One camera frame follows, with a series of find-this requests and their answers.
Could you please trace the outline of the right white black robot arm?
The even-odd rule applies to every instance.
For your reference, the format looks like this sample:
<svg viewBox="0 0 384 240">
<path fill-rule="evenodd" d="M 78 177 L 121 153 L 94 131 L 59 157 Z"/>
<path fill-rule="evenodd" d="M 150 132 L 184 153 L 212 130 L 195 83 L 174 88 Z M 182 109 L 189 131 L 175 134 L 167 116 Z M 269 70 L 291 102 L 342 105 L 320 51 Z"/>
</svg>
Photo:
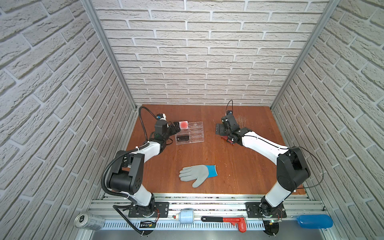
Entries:
<svg viewBox="0 0 384 240">
<path fill-rule="evenodd" d="M 311 171 L 303 151 L 315 155 L 301 146 L 287 147 L 272 142 L 249 128 L 242 128 L 233 114 L 234 110 L 226 109 L 226 115 L 221 123 L 216 124 L 216 134 L 230 144 L 238 144 L 249 148 L 269 159 L 277 167 L 277 181 L 271 190 L 262 197 L 260 214 L 270 218 L 274 211 L 281 209 L 284 200 L 310 178 Z"/>
</svg>

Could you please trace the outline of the clear acrylic card organizer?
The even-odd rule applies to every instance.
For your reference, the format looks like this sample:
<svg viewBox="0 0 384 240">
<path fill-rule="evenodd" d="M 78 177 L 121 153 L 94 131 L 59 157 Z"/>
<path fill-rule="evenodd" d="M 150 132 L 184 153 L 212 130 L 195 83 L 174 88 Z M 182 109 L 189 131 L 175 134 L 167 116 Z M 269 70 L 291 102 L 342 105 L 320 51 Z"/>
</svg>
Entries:
<svg viewBox="0 0 384 240">
<path fill-rule="evenodd" d="M 176 140 L 177 136 L 183 136 L 183 135 L 189 135 L 190 140 L 187 142 L 178 142 Z M 175 136 L 176 144 L 177 145 L 183 145 L 183 144 L 194 144 L 194 143 L 202 143 L 205 141 L 205 135 L 204 135 L 204 124 L 203 122 L 189 122 L 189 128 L 186 130 L 181 130 L 179 133 Z"/>
</svg>

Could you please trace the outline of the red leather card holder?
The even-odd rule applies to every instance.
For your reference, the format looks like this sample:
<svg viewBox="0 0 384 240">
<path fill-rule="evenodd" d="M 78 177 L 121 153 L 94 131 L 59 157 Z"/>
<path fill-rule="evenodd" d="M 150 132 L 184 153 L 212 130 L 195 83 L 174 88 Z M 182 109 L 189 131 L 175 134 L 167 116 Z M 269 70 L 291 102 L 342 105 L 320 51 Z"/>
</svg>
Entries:
<svg viewBox="0 0 384 240">
<path fill-rule="evenodd" d="M 231 139 L 229 139 L 227 136 L 221 136 L 223 140 L 225 140 L 227 143 L 230 143 L 231 145 L 234 145 L 235 142 Z"/>
</svg>

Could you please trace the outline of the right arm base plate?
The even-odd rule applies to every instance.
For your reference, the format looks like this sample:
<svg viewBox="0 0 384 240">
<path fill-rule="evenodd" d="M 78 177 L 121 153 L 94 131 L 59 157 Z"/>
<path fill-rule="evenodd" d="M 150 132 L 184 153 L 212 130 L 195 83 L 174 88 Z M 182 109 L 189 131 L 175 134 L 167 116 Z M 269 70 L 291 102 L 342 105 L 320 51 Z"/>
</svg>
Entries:
<svg viewBox="0 0 384 240">
<path fill-rule="evenodd" d="M 270 207 L 267 203 L 247 202 L 245 206 L 249 218 L 284 219 L 287 217 L 283 203 L 280 203 L 276 207 Z"/>
</svg>

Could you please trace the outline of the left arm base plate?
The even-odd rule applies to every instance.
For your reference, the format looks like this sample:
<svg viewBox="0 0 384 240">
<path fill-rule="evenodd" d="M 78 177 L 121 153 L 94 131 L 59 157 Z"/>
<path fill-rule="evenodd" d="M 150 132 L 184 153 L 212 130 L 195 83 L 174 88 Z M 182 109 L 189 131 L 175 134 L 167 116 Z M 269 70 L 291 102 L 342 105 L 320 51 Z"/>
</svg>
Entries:
<svg viewBox="0 0 384 240">
<path fill-rule="evenodd" d="M 169 202 L 155 202 L 147 207 L 134 206 L 129 210 L 129 218 L 167 218 L 169 214 Z"/>
</svg>

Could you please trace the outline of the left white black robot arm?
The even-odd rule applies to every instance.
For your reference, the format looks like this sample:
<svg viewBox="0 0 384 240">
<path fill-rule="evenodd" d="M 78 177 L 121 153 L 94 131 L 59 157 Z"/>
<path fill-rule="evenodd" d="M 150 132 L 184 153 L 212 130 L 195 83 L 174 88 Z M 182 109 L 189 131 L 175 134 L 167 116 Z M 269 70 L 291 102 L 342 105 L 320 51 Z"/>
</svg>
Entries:
<svg viewBox="0 0 384 240">
<path fill-rule="evenodd" d="M 155 131 L 148 137 L 141 111 L 148 111 L 156 120 Z M 171 136 L 181 131 L 180 123 L 168 122 L 165 114 L 154 115 L 148 108 L 139 107 L 139 120 L 146 140 L 133 150 L 119 151 L 115 158 L 107 164 L 101 178 L 101 186 L 105 193 L 124 197 L 134 206 L 155 208 L 155 197 L 144 185 L 144 164 L 161 154 L 167 146 Z"/>
</svg>

